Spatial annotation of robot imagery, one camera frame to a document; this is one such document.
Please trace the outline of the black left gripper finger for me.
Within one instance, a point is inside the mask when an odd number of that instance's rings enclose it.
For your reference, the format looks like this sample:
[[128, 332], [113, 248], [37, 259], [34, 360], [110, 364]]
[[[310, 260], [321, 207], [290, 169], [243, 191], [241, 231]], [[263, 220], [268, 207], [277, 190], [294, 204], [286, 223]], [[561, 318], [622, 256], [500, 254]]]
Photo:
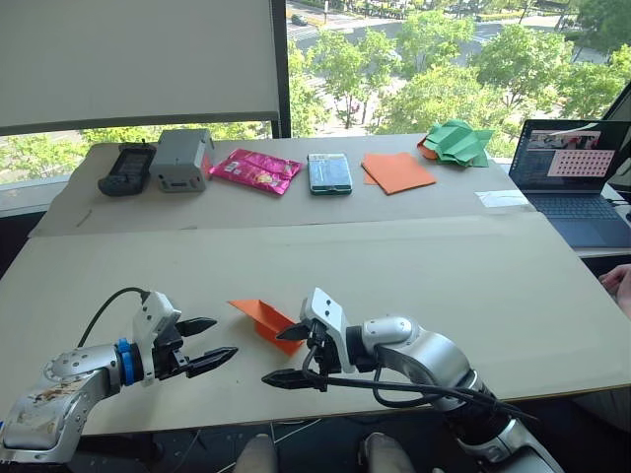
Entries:
[[237, 352], [237, 347], [221, 347], [205, 352], [201, 357], [190, 360], [186, 366], [186, 376], [193, 378], [210, 372], [228, 362]]
[[200, 334], [213, 327], [217, 321], [208, 317], [195, 317], [188, 320], [179, 321], [176, 324], [176, 331], [182, 338]]

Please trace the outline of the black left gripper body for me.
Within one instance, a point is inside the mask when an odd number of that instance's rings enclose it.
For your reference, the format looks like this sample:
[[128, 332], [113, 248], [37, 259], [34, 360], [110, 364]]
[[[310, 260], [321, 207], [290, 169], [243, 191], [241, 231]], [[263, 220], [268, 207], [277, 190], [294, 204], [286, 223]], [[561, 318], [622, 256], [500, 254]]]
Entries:
[[182, 336], [175, 325], [164, 328], [153, 342], [155, 378], [164, 380], [186, 372], [189, 358], [181, 351]]

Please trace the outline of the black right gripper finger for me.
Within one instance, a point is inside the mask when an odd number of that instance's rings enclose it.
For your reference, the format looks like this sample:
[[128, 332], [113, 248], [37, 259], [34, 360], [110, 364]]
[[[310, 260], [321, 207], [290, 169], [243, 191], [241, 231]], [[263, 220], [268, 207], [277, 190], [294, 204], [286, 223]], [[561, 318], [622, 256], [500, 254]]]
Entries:
[[310, 338], [312, 329], [309, 323], [299, 322], [288, 326], [276, 334], [277, 340], [302, 341]]
[[278, 370], [266, 374], [261, 378], [261, 381], [272, 387], [288, 390], [307, 388], [316, 389], [320, 392], [327, 390], [326, 377], [311, 370], [306, 372], [293, 369]]

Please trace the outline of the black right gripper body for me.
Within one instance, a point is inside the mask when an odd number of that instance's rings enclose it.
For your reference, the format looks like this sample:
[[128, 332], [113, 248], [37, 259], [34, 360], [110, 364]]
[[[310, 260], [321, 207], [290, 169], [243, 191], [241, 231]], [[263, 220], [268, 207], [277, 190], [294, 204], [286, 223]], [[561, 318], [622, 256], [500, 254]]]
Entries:
[[310, 351], [305, 358], [305, 378], [315, 389], [325, 392], [328, 377], [341, 373], [341, 363], [335, 342], [322, 322], [316, 320], [312, 323], [307, 345]]

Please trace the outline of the bystander bare hand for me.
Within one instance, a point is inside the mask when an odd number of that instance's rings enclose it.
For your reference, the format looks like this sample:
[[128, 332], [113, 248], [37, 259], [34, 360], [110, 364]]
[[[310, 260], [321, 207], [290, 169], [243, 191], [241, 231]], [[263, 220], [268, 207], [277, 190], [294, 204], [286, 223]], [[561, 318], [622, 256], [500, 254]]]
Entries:
[[630, 303], [630, 265], [618, 265], [599, 277], [603, 287], [622, 304]]

